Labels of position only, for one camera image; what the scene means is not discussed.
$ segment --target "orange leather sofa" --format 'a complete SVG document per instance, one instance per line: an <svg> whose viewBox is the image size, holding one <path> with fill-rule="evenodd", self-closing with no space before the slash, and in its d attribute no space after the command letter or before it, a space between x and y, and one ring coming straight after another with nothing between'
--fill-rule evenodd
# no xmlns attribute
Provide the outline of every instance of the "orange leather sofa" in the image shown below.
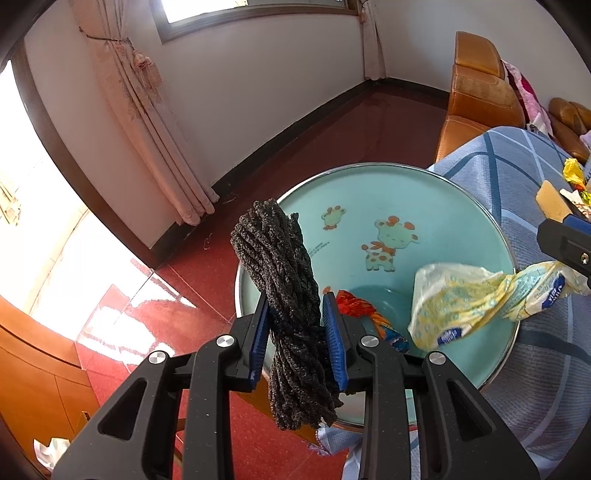
<svg viewBox="0 0 591 480"><path fill-rule="evenodd" d="M492 42L468 32L456 33L447 116L436 161L493 127L525 127L525 117Z"/></svg>
<svg viewBox="0 0 591 480"><path fill-rule="evenodd" d="M556 140L570 155L584 164L589 158L589 149L579 136L591 130L591 110L580 103L568 102L562 98L552 98L548 109Z"/></svg>

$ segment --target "metal screw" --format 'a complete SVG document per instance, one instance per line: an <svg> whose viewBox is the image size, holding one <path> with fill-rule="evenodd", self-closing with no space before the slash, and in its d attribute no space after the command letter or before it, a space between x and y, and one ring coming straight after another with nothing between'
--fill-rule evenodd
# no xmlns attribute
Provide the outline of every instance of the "metal screw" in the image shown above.
<svg viewBox="0 0 591 480"><path fill-rule="evenodd" d="M377 337L373 335L366 335L361 339L361 345L367 346L369 348L373 348L374 346L378 346L379 340Z"/></svg>
<svg viewBox="0 0 591 480"><path fill-rule="evenodd" d="M232 335L222 335L220 337L217 337L216 343L217 346L220 346L222 348L226 348L228 346L232 346L234 345L234 337Z"/></svg>
<svg viewBox="0 0 591 480"><path fill-rule="evenodd" d="M440 352L432 352L429 354L429 361L435 365L443 365L445 363L445 355Z"/></svg>
<svg viewBox="0 0 591 480"><path fill-rule="evenodd" d="M166 353L165 352L161 352L161 351L152 352L150 354L150 356L148 357L148 361L151 364L155 364L155 365L161 364L165 360L166 360Z"/></svg>

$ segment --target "yellow plastic bag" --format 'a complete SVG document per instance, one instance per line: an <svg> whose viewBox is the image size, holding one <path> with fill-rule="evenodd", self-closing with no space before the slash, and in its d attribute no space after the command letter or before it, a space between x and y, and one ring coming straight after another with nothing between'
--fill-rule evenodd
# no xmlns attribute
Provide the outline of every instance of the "yellow plastic bag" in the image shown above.
<svg viewBox="0 0 591 480"><path fill-rule="evenodd" d="M567 158L562 172L564 179L579 191L585 205L591 206L591 193L585 188L585 177L581 165L575 158Z"/></svg>
<svg viewBox="0 0 591 480"><path fill-rule="evenodd" d="M498 316L524 320L571 293L591 294L587 278L566 265L542 262L514 275L462 264L417 271L408 331L421 350L465 337Z"/></svg>

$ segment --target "curtain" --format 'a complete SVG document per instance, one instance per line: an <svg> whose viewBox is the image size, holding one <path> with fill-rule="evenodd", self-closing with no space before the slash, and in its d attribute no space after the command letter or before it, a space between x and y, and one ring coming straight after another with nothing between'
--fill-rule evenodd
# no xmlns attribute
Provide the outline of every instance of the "curtain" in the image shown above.
<svg viewBox="0 0 591 480"><path fill-rule="evenodd" d="M197 225L213 213L218 195L191 171L196 159L158 92L154 62L133 48L126 33L128 0L70 0L87 37L100 88L121 127L178 212L177 223Z"/></svg>
<svg viewBox="0 0 591 480"><path fill-rule="evenodd" d="M363 71L365 78L369 80L386 77L384 52L379 37L379 13L376 4L376 0L361 0Z"/></svg>

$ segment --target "snack wrapper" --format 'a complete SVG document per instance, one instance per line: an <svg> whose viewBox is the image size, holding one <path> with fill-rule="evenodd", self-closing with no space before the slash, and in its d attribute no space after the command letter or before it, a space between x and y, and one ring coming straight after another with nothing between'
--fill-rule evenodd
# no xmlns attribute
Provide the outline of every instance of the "snack wrapper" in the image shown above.
<svg viewBox="0 0 591 480"><path fill-rule="evenodd" d="M566 159L562 175L573 188L579 191L579 195L585 205L591 206L591 193L586 190L583 170L575 158Z"/></svg>
<svg viewBox="0 0 591 480"><path fill-rule="evenodd" d="M378 331L378 334L398 352L408 352L410 346L408 340L400 335L388 319L384 318L370 302L356 297L351 292L339 290L336 295L336 304L343 315L360 318L368 316Z"/></svg>
<svg viewBox="0 0 591 480"><path fill-rule="evenodd" d="M591 294L587 278L558 261L510 275L462 264L430 264L415 275L408 331L417 347L429 351L465 337L495 316L524 320L571 293Z"/></svg>

